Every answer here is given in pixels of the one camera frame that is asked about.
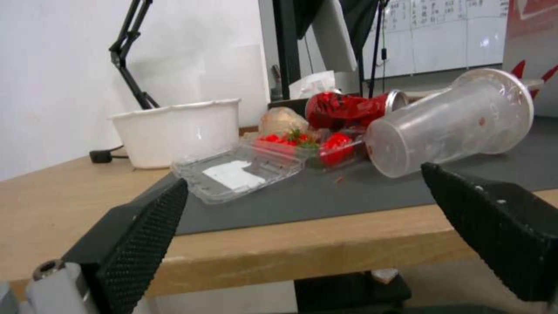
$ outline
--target red soda can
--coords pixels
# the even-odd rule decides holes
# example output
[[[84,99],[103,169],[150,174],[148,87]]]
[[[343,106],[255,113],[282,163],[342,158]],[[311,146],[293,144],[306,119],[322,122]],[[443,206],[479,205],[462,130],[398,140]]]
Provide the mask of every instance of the red soda can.
[[[365,130],[372,121],[406,105],[407,96],[398,90],[370,99],[325,92],[308,99],[305,116],[315,129],[355,127]]]

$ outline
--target metal bolt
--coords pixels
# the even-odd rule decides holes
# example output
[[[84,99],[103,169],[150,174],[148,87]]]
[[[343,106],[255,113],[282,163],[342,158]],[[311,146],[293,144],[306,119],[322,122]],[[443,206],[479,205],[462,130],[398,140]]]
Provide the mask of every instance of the metal bolt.
[[[37,268],[35,268],[35,271],[33,272],[33,280],[39,281],[43,278],[46,278],[56,273],[57,271],[65,267],[66,265],[60,259],[53,259],[53,260],[46,261],[41,265],[39,265]]]

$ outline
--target clear plastic cup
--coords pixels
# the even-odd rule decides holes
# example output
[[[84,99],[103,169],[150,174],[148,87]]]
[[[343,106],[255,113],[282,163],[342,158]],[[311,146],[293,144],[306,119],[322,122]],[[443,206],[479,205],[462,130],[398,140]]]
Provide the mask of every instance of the clear plastic cup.
[[[372,163],[397,178],[427,161],[499,154],[519,143],[533,122],[533,100],[509,73],[469,71],[443,92],[373,121],[364,140]]]

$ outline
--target power adapter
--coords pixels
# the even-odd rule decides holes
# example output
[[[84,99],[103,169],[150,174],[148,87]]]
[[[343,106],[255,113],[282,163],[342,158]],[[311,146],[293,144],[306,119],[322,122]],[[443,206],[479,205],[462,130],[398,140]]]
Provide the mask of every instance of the power adapter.
[[[89,158],[91,158],[91,162],[94,164],[106,164],[110,163],[113,158],[128,158],[128,156],[113,156],[112,152],[121,149],[124,145],[113,149],[105,149],[105,150],[92,150],[89,152]]]

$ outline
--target white label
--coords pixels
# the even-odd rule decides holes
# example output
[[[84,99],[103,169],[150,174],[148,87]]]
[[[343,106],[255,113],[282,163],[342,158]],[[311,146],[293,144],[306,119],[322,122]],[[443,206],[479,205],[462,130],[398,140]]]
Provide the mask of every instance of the white label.
[[[203,173],[233,191],[242,192],[266,182],[264,178],[244,171],[244,168],[251,164],[247,161],[235,160],[207,168]]]

